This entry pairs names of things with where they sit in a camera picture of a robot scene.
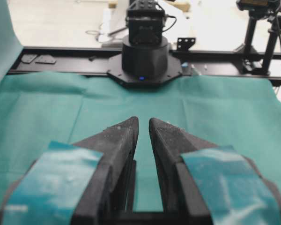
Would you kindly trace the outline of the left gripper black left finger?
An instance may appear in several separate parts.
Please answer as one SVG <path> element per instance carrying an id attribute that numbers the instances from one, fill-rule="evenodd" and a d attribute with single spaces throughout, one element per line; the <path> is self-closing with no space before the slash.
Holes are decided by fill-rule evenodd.
<path id="1" fill-rule="evenodd" d="M 97 225 L 123 210 L 138 139 L 131 117 L 74 144 L 50 142 L 9 189 L 2 225 Z"/>

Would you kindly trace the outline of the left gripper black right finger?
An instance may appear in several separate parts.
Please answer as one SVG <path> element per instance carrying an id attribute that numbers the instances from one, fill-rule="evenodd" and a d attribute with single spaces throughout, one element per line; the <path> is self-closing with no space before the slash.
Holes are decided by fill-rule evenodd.
<path id="1" fill-rule="evenodd" d="M 207 204 L 180 155 L 217 145 L 157 118 L 149 120 L 149 134 L 165 213 L 177 214 L 184 224 L 213 224 Z"/>

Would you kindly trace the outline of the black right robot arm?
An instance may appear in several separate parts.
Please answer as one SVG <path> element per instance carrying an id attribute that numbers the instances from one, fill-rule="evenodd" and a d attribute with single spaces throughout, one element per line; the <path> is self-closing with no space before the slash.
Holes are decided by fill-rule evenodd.
<path id="1" fill-rule="evenodd" d="M 169 15 L 155 0 L 136 0 L 126 11 L 128 35 L 121 54 L 108 60 L 107 75 L 127 86 L 153 87 L 183 75 L 163 33 Z"/>

